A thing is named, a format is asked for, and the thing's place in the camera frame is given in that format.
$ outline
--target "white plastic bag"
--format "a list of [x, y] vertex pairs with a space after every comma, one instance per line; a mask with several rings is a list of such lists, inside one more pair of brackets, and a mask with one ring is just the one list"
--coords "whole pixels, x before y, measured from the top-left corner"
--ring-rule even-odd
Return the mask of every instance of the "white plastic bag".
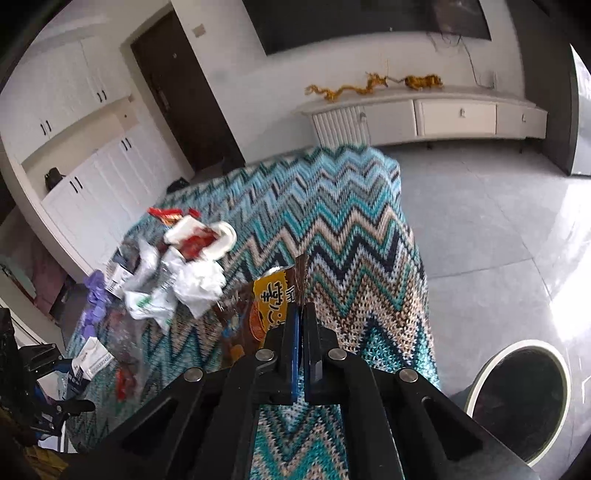
[[123, 291], [137, 291], [148, 279], [154, 275], [158, 268], [158, 260], [160, 255], [158, 249], [150, 245], [146, 240], [140, 238], [138, 240], [139, 247], [139, 267], [135, 270], [133, 277], [128, 278], [121, 289]]
[[158, 286], [152, 293], [125, 293], [125, 307], [132, 318], [153, 318], [162, 331], [168, 333], [178, 303], [173, 287], [184, 264], [185, 260], [176, 248], [170, 247], [166, 250], [160, 262]]
[[181, 268], [174, 284], [174, 293], [197, 319], [222, 296], [225, 285], [223, 268], [217, 262], [195, 260]]

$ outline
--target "radiator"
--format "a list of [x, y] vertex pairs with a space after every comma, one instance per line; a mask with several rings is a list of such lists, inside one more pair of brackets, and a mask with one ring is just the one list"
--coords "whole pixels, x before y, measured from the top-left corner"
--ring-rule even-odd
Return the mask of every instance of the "radiator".
[[313, 115], [320, 145], [336, 148], [343, 144], [370, 145], [363, 107], [348, 106]]

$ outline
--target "white cabinet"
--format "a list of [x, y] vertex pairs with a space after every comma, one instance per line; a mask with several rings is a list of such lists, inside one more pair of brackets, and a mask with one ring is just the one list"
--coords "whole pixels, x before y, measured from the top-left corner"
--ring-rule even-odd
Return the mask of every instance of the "white cabinet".
[[320, 145], [387, 145], [446, 138], [545, 138], [547, 112], [489, 89], [383, 89], [298, 109], [310, 118]]
[[531, 138], [546, 138], [547, 118], [548, 112], [541, 108], [525, 108], [521, 117], [524, 136]]
[[417, 102], [425, 137], [495, 135], [496, 104], [473, 100], [422, 100]]
[[364, 107], [337, 108], [313, 115], [312, 120], [320, 145], [369, 145], [371, 143]]
[[389, 144], [393, 138], [409, 142], [417, 137], [412, 100], [365, 105], [365, 115], [372, 145]]
[[501, 138], [545, 138], [545, 110], [500, 103], [496, 109], [496, 135]]
[[107, 104], [129, 96], [131, 91], [122, 80], [120, 62], [109, 54], [103, 41], [99, 37], [83, 38], [80, 45], [89, 70], [94, 100]]
[[102, 269], [121, 239], [178, 178], [161, 137], [142, 125], [99, 149], [66, 176], [42, 204], [72, 247]]
[[19, 63], [0, 94], [0, 135], [8, 156], [22, 163], [70, 125], [129, 95], [117, 64], [96, 37]]

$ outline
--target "black bag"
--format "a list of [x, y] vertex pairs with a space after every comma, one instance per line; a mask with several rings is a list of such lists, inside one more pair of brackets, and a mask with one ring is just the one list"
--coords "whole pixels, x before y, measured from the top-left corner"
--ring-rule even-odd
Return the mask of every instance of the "black bag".
[[50, 168], [45, 174], [45, 188], [47, 191], [50, 192], [58, 183], [61, 182], [63, 177], [65, 177], [65, 175], [62, 175], [57, 168]]

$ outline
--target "decoration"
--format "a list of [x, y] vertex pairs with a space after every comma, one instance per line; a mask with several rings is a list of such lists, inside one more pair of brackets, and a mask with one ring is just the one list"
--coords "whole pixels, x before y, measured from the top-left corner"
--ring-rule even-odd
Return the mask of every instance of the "decoration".
[[441, 81], [441, 77], [439, 75], [431, 74], [427, 75], [426, 77], [415, 77], [414, 75], [409, 75], [401, 80], [397, 80], [393, 77], [386, 76], [388, 80], [392, 80], [395, 83], [402, 83], [412, 89], [412, 90], [422, 90], [424, 88], [432, 88], [432, 87], [443, 87], [443, 82]]
[[378, 73], [368, 73], [368, 81], [365, 85], [365, 88], [356, 87], [354, 85], [343, 85], [337, 91], [330, 90], [328, 88], [319, 88], [317, 85], [310, 85], [307, 86], [304, 90], [306, 95], [310, 95], [311, 93], [318, 93], [319, 95], [324, 95], [324, 99], [328, 100], [329, 102], [335, 102], [338, 100], [341, 93], [345, 90], [354, 90], [359, 95], [367, 95], [369, 93], [374, 92], [374, 87], [378, 85], [383, 85], [385, 87], [388, 86], [386, 82], [386, 77], [380, 76]]
[[421, 90], [423, 88], [431, 87], [443, 87], [441, 77], [435, 74], [427, 75], [426, 77], [415, 77], [414, 75], [409, 75], [401, 80], [397, 80], [387, 75], [382, 77], [379, 73], [368, 73], [367, 76], [368, 81], [365, 85], [365, 88], [356, 87], [354, 85], [343, 85], [338, 90], [330, 90], [328, 88], [320, 88], [317, 85], [308, 85], [305, 88], [304, 93], [306, 95], [310, 95], [312, 93], [324, 95], [324, 99], [328, 102], [335, 102], [345, 90], [353, 90], [358, 95], [368, 95], [374, 92], [374, 87], [380, 85], [388, 87], [387, 80], [392, 80], [395, 83], [404, 82], [404, 84], [412, 90]]

